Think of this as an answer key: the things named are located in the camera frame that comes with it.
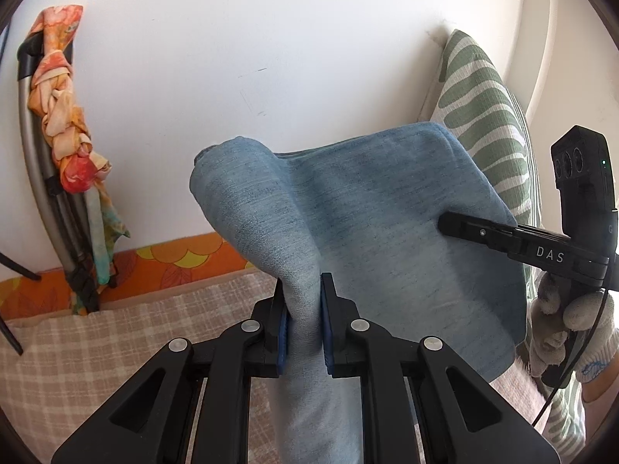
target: striped fabric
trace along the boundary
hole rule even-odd
[[[462,31],[454,31],[443,51],[437,78],[422,109],[422,114],[427,113],[458,138],[516,221],[539,227],[539,177],[524,114],[488,56]],[[527,300],[533,300],[537,290],[532,267],[525,266],[525,277]],[[544,429],[563,464],[584,445],[580,390],[572,378],[568,388],[553,400]]]

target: braided floral cloth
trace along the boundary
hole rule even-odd
[[[36,18],[29,36],[43,32],[43,59],[32,77],[28,107],[41,117],[41,130],[67,193],[85,192],[93,257],[100,284],[109,281],[114,244],[129,236],[109,199],[103,180],[109,161],[92,149],[84,110],[75,103],[73,69],[64,49],[73,40],[83,7],[49,7]]]

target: camera lens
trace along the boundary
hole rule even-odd
[[[572,175],[572,159],[569,157],[569,153],[567,152],[563,154],[563,171],[565,172],[566,178],[569,178]]]
[[[574,167],[576,168],[576,172],[583,171],[583,154],[578,148],[574,150]]]

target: blue garment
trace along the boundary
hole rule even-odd
[[[215,230],[284,283],[289,357],[269,387],[284,464],[362,462],[359,381],[333,380],[324,364],[321,271],[394,336],[439,336],[488,381],[513,363],[525,335],[522,265],[443,237],[436,222],[446,210],[515,220],[442,126],[284,155],[236,138],[196,157],[190,189]]]

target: glove cuff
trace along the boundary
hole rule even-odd
[[[586,364],[576,372],[578,382],[586,384],[602,373],[615,357],[617,348],[619,348],[619,328],[615,328],[608,342],[598,352],[589,358],[581,358],[581,361],[584,359]]]

